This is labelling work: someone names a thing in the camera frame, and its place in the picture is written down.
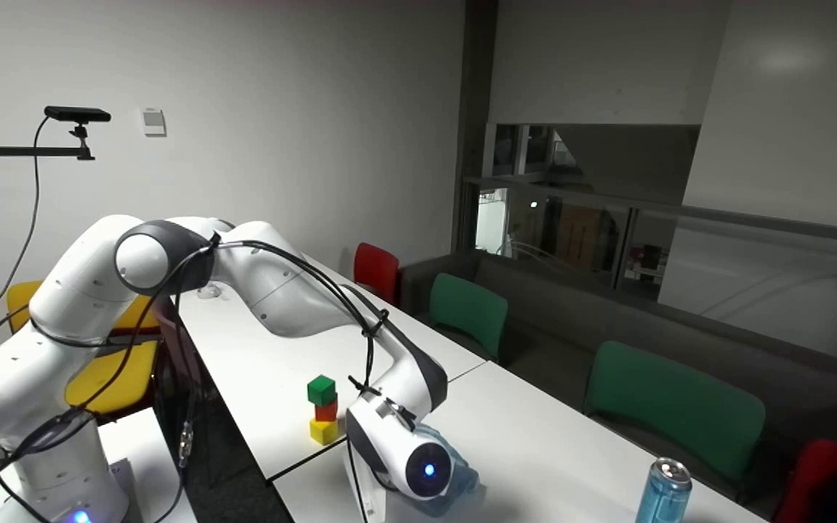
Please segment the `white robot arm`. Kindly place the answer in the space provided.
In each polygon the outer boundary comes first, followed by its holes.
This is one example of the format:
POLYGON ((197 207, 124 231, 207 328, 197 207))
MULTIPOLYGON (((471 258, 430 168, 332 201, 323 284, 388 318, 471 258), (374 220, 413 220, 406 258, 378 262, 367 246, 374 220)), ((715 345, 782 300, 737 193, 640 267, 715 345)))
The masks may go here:
POLYGON ((455 457, 422 427, 448 399, 448 373, 385 308, 332 280, 263 220, 106 216, 69 244, 29 300, 29 322, 0 342, 0 447, 18 475, 0 523, 121 523, 128 493, 67 383, 104 348, 134 300, 211 283, 231 287, 278 337, 355 325, 371 351, 385 351, 391 367, 356 380, 343 437, 383 489, 413 504, 451 493, 455 457))

